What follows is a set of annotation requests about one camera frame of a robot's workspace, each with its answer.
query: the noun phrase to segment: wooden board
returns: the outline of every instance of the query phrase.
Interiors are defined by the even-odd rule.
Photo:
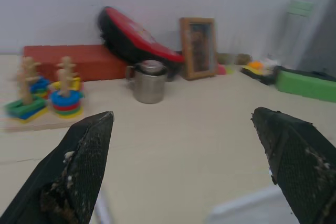
[[[48,112],[39,116],[29,123],[20,123],[11,118],[5,118],[4,128],[5,132],[20,132],[20,131],[41,131],[70,127],[74,123],[91,116],[89,97],[84,92],[85,98],[81,99],[82,113],[75,118],[61,119],[54,114],[50,104],[48,105]]]

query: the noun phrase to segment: metal mug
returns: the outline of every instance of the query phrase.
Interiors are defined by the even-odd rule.
[[[135,66],[127,66],[126,78],[133,86],[133,96],[142,103],[158,103],[164,97],[167,69],[160,62],[147,60]]]

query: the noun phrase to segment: mug handle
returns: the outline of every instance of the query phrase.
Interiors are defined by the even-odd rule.
[[[131,77],[131,69],[134,69],[134,66],[127,66],[125,75],[129,83],[134,83],[133,77]]]

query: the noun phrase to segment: white wall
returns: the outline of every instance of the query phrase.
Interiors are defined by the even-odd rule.
[[[102,6],[109,5],[123,10],[172,49],[181,47],[178,18],[214,17],[218,51],[228,51],[231,38],[239,33],[241,51],[257,58],[268,50],[288,1],[0,0],[0,52],[19,52],[24,45],[97,44],[95,18]]]

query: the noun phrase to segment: green ring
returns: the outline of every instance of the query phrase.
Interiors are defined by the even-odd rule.
[[[77,108],[73,109],[73,110],[66,110],[66,111],[61,111],[61,110],[55,110],[55,112],[59,115],[72,115],[75,114],[76,112],[78,112],[80,110],[80,106],[78,106]]]

